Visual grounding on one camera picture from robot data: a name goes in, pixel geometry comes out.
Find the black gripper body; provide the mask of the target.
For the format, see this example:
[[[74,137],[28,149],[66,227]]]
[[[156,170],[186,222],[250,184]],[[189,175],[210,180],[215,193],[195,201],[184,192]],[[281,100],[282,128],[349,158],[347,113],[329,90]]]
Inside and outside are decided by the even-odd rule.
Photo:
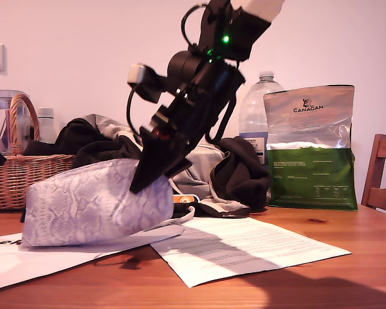
[[[141,128],[143,142],[198,142],[210,132],[219,116],[219,93],[175,91],[168,106],[151,118],[152,129]]]

